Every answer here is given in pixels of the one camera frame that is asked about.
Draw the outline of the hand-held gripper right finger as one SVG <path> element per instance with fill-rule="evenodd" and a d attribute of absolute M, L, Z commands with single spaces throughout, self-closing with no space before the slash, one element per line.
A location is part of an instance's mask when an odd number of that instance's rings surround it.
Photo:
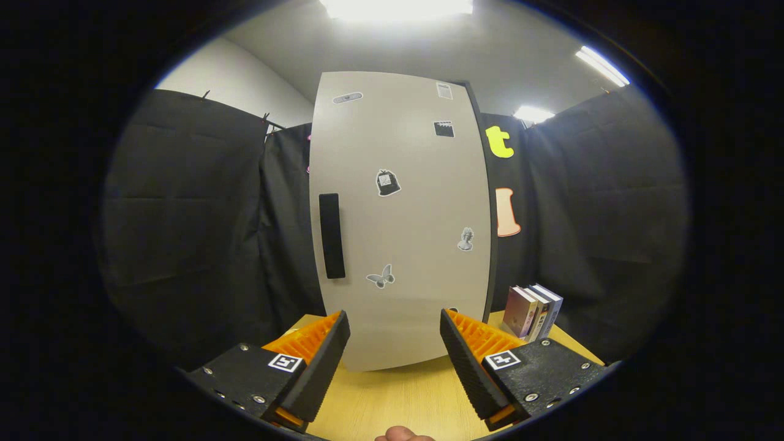
<path fill-rule="evenodd" d="M 470 404 L 496 431 L 568 404 L 613 373 L 551 338 L 525 342 L 451 309 L 440 337 Z"/>

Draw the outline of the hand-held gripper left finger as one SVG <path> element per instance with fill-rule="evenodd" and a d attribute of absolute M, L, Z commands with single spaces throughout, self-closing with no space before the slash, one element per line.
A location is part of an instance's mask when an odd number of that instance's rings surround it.
<path fill-rule="evenodd" d="M 339 310 L 263 346 L 239 343 L 187 373 L 188 382 L 255 423 L 305 433 L 350 338 Z"/>

